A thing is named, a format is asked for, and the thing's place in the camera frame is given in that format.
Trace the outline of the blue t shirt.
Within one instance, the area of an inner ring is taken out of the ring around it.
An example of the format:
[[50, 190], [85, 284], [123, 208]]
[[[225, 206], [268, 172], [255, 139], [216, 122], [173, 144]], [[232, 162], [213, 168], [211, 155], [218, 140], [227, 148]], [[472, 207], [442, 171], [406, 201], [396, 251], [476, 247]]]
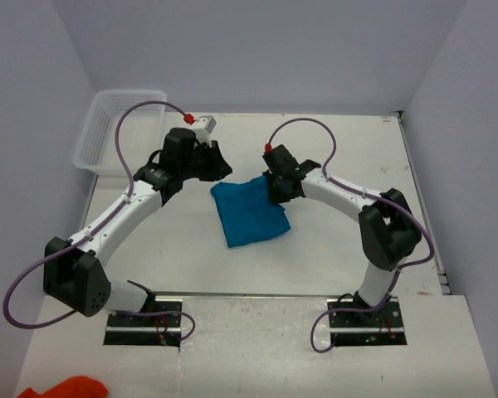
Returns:
[[210, 189], [229, 249], [278, 238], [291, 230], [285, 209], [269, 202], [266, 178], [219, 182]]

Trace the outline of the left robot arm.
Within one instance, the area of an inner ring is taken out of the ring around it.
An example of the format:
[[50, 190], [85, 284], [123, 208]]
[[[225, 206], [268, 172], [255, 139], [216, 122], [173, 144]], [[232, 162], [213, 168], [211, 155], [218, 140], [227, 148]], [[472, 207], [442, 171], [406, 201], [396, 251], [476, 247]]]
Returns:
[[185, 181], [219, 182], [232, 173], [215, 140], [191, 129], [173, 128], [160, 150], [137, 170], [119, 199], [95, 221], [67, 240], [46, 245], [45, 294], [91, 317], [101, 310], [147, 313], [154, 293], [132, 281], [109, 281], [104, 267], [146, 218], [183, 188]]

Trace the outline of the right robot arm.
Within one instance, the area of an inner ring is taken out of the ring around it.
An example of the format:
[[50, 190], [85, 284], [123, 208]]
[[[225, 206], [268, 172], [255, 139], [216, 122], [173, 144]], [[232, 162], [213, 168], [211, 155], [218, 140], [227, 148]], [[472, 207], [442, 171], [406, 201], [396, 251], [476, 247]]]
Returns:
[[383, 303], [395, 285], [398, 266], [422, 239], [413, 223], [404, 195], [395, 189], [375, 192], [324, 173], [312, 160], [298, 162], [285, 146], [265, 146], [263, 159], [269, 201], [287, 203], [296, 198], [324, 203], [359, 225], [361, 245], [368, 267], [356, 292], [362, 305]]

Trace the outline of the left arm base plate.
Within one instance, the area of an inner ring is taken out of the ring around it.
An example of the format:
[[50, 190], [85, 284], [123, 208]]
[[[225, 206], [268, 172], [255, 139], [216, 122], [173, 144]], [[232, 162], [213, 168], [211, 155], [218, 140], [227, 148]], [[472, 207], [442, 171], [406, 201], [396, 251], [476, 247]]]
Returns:
[[105, 327], [105, 346], [176, 347], [181, 343], [181, 315], [134, 317], [110, 315]]

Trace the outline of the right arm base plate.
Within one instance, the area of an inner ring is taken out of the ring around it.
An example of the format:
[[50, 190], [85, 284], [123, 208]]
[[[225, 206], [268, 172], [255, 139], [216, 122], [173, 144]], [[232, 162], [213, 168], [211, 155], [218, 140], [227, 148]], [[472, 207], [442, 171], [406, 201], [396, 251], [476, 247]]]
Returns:
[[338, 312], [336, 308], [352, 308], [353, 298], [327, 301], [330, 339], [335, 347], [386, 347], [408, 344], [403, 317], [397, 298], [392, 297], [376, 313]]

